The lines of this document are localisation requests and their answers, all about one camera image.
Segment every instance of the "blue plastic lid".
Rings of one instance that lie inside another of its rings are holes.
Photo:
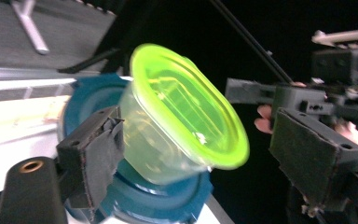
[[[79,79],[62,116],[63,136],[93,112],[117,105],[127,84],[128,81],[116,74]],[[187,222],[200,215],[212,189],[207,172],[170,185],[155,185],[144,180],[123,160],[94,221],[115,215],[130,223]],[[67,209],[74,217],[79,211],[83,217],[90,213],[89,210]]]

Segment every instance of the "black metal bracket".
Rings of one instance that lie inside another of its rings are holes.
[[[36,157],[7,173],[0,223],[67,223],[63,203],[91,213],[106,195],[123,159],[118,106],[99,110],[57,145],[58,162]]]

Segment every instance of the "black cable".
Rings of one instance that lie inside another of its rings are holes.
[[[248,43],[261,60],[272,70],[280,81],[292,83],[293,80],[281,69],[281,67],[266,53],[261,45],[246,30],[240,21],[228,10],[228,8],[220,0],[210,0],[228,23],[238,32],[238,34]]]

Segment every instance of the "human hand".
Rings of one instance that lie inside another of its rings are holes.
[[[272,130],[270,129],[271,110],[270,105],[261,105],[257,108],[257,112],[260,114],[261,119],[255,120],[255,127],[260,132],[272,133]],[[335,126],[335,130],[358,145],[358,131],[356,130],[356,125],[353,123],[347,122],[345,124],[338,124]]]

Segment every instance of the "plastic cup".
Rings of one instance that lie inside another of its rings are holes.
[[[208,167],[230,170],[246,162],[240,118],[189,59],[144,44],[131,56],[131,75],[119,103],[124,157],[144,179],[166,185]]]

